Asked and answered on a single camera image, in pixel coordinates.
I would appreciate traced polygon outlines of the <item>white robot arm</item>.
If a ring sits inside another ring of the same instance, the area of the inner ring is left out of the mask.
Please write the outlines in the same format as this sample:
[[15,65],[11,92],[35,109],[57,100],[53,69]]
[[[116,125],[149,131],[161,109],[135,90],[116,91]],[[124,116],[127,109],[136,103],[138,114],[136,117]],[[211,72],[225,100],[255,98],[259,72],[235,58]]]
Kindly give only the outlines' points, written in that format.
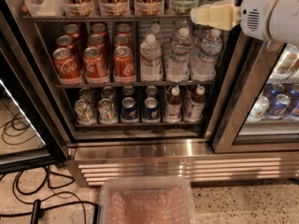
[[237,25],[249,37],[299,47],[299,0],[222,0],[195,7],[195,24],[231,31]]

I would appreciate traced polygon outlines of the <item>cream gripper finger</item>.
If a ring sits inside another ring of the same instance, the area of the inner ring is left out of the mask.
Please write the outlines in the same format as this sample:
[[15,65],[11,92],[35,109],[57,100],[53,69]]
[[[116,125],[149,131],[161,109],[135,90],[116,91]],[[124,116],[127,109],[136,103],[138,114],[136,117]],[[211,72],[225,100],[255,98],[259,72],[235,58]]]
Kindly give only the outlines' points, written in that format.
[[191,10],[191,20],[195,24],[231,31],[241,21],[240,7],[235,0],[222,0],[205,4]]

